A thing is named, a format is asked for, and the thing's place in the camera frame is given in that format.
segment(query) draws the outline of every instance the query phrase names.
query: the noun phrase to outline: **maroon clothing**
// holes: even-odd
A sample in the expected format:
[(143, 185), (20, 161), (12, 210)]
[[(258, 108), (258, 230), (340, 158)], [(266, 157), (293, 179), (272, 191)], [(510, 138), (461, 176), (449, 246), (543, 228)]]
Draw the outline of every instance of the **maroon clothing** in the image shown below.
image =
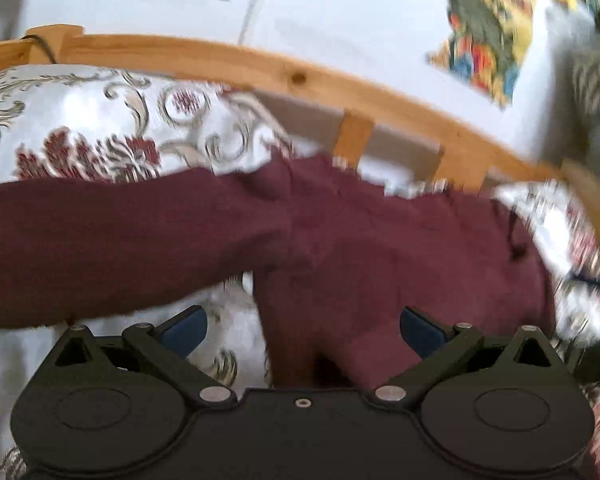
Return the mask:
[(503, 205), (386, 198), (324, 156), (117, 186), (0, 184), (0, 327), (123, 314), (244, 270), (278, 386), (311, 383), (320, 354), (368, 387), (414, 364), (405, 305), (494, 335), (553, 328), (549, 275)]

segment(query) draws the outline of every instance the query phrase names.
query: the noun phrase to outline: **wooden headboard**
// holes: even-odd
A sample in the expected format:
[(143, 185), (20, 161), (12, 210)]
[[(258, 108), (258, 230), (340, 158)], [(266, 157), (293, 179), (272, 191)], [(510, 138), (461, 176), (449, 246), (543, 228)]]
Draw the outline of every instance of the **wooden headboard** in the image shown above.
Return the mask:
[[(559, 170), (531, 164), (445, 113), (354, 76), (277, 54), (208, 41), (131, 34), (85, 35), (76, 25), (49, 25), (27, 34), (43, 38), (58, 63), (124, 68), (179, 79), (223, 82), (258, 88), (344, 110), (334, 154), (356, 166), (374, 126), (384, 124), (440, 145), (432, 178), (478, 190), (489, 174), (513, 181), (566, 179), (576, 190), (600, 241), (600, 183), (581, 166)], [(35, 40), (0, 42), (0, 70), (20, 64), (47, 64)]]

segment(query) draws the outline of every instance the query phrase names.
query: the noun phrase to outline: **black cable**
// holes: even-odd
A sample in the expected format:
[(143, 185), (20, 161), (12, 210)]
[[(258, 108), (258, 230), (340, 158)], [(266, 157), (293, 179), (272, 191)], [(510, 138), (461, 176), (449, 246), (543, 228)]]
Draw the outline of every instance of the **black cable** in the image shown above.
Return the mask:
[(46, 42), (45, 38), (43, 38), (42, 36), (39, 36), (37, 34), (27, 34), (26, 36), (23, 36), (20, 39), (21, 40), (33, 40), (33, 41), (35, 41), (38, 44), (38, 46), (42, 50), (45, 51), (45, 54), (49, 58), (49, 61), (51, 62), (51, 64), (54, 64), (54, 65), (58, 64), (58, 61), (56, 60), (56, 56), (54, 56), (54, 52), (51, 50), (51, 47)]

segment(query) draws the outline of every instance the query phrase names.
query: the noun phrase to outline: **red floral pattern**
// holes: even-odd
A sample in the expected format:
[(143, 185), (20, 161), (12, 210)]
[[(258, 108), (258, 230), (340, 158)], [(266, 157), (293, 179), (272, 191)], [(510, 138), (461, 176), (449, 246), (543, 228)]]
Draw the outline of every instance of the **red floral pattern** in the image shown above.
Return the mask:
[(200, 99), (191, 90), (178, 90), (171, 102), (179, 114), (194, 115), (200, 110)]
[(113, 184), (160, 176), (160, 154), (151, 139), (113, 135), (93, 147), (83, 136), (72, 143), (63, 126), (46, 136), (42, 152), (40, 157), (24, 145), (16, 150), (19, 180), (59, 176)]
[(600, 272), (600, 248), (595, 231), (577, 206), (569, 204), (565, 216), (571, 231), (569, 256), (574, 262), (574, 270), (584, 270), (591, 276), (597, 276)]

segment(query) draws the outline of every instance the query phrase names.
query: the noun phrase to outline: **blue gripper pad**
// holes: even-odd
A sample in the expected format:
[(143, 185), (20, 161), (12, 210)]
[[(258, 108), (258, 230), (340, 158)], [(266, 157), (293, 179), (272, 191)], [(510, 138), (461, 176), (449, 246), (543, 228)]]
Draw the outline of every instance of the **blue gripper pad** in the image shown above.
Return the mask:
[(154, 331), (154, 337), (162, 346), (183, 359), (204, 341), (205, 336), (206, 313), (199, 305), (190, 306)]
[(408, 308), (400, 315), (400, 334), (422, 359), (429, 357), (448, 341), (445, 330)]

